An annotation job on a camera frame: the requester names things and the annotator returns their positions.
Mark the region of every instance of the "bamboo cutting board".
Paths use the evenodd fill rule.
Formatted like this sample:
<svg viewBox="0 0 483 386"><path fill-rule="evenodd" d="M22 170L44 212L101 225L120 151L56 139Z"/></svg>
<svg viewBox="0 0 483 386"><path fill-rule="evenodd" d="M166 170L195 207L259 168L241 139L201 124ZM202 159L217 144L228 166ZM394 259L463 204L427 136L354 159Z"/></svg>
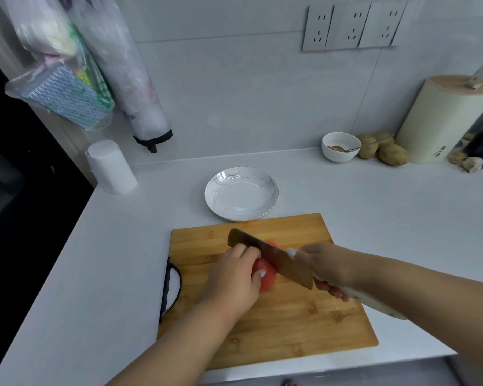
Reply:
<svg viewBox="0 0 483 386"><path fill-rule="evenodd" d="M333 242L320 214L262 219L172 231L170 261L181 271L179 299L163 316L161 337L196 305L213 263L229 248L238 227L281 248ZM327 292L308 290L281 275L234 326L208 370L376 346L378 340L363 307Z"/></svg>

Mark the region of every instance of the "knife block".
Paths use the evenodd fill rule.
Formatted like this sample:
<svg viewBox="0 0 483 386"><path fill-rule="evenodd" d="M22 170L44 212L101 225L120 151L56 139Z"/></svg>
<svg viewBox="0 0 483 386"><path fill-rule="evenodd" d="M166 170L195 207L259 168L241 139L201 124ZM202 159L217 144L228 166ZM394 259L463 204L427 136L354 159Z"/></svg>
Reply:
<svg viewBox="0 0 483 386"><path fill-rule="evenodd" d="M471 76L429 77L399 130L396 144L414 164L444 160L483 112L483 85L468 88Z"/></svg>

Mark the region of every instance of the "kitchen counter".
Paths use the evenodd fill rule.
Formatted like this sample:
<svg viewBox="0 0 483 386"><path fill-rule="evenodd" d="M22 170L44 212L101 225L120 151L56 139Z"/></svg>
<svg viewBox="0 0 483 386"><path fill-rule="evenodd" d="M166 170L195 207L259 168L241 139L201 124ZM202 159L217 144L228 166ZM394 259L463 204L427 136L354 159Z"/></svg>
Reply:
<svg viewBox="0 0 483 386"><path fill-rule="evenodd" d="M320 212L336 244L483 281L483 170L391 168L320 149L135 165L127 195L97 188L0 365L0 386L103 385L156 338L172 229L224 222L204 201L222 169L268 172L265 218ZM365 308L380 345L213 370L203 383L451 355L410 321Z"/></svg>

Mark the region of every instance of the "white plate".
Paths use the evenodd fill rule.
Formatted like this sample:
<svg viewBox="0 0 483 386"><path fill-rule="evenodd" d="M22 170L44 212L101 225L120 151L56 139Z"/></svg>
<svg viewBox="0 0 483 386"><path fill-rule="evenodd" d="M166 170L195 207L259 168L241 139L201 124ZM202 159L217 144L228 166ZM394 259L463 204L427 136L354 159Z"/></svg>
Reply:
<svg viewBox="0 0 483 386"><path fill-rule="evenodd" d="M204 197L211 211L228 221L243 222L268 213L277 202L274 179L250 167L221 171L206 185Z"/></svg>

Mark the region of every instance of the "paper towel roll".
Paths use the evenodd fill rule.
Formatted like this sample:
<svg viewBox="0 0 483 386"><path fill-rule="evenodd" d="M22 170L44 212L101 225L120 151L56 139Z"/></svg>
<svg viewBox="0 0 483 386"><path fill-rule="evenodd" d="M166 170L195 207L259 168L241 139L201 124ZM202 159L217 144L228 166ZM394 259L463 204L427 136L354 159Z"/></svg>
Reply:
<svg viewBox="0 0 483 386"><path fill-rule="evenodd" d="M87 149L86 157L98 185L105 192L123 195L138 185L116 142L110 139L95 142Z"/></svg>

